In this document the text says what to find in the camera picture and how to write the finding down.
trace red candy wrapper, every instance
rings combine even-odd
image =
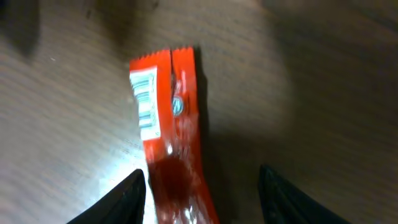
[[[219,223],[201,168],[193,49],[132,60],[130,81],[159,223]]]

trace snack package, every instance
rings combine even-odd
[[[201,168],[193,49],[132,60],[130,81],[159,223],[219,223]]]

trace black object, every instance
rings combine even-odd
[[[268,166],[260,168],[259,194],[268,224],[346,224]]]
[[[137,169],[69,224],[142,223],[145,196],[144,173]]]

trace wooden table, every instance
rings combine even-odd
[[[262,163],[348,221],[398,220],[396,4],[292,2],[10,1],[0,223],[65,223],[145,169],[128,61],[181,45],[202,51],[222,223],[263,222]]]

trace plastic packaging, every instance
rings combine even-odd
[[[130,81],[159,223],[219,223],[201,168],[193,49],[132,60]]]

